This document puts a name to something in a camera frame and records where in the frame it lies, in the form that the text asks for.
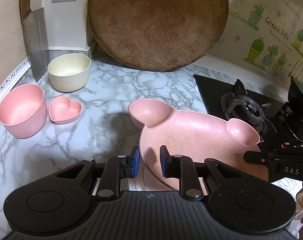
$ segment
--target pink bear-shaped plate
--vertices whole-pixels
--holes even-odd
[[[56,97],[49,107],[50,119],[56,124],[70,123],[77,120],[81,114],[82,105],[68,97]]]
[[[133,101],[128,110],[134,124],[142,129],[139,140],[141,158],[153,177],[165,187],[179,189],[179,181],[162,176],[161,145],[166,145],[170,155],[186,155],[201,163],[206,158],[214,158],[268,180],[265,166],[246,163],[243,159],[246,151],[260,150],[258,133],[242,120],[225,121],[209,114],[175,110],[166,103],[147,98]]]

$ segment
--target white wall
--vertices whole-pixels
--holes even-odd
[[[92,36],[86,35],[87,0],[52,3],[41,0],[44,7],[49,49],[87,51]],[[38,9],[40,0],[31,0],[31,8]]]
[[[0,0],[0,85],[27,57],[18,0]]]

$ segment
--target beige bowl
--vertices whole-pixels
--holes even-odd
[[[48,65],[52,85],[61,92],[72,92],[86,85],[90,77],[89,57],[83,54],[65,54]]]

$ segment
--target pink heart-shaped bowl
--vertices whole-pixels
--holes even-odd
[[[81,114],[82,105],[68,97],[56,97],[49,107],[50,119],[56,124],[70,123],[77,120]]]

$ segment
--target screw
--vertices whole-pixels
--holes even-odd
[[[111,197],[112,195],[114,195],[114,192],[110,189],[102,189],[97,194],[100,197]]]
[[[191,188],[186,190],[186,195],[189,197],[199,197],[202,195],[202,192],[199,189]]]

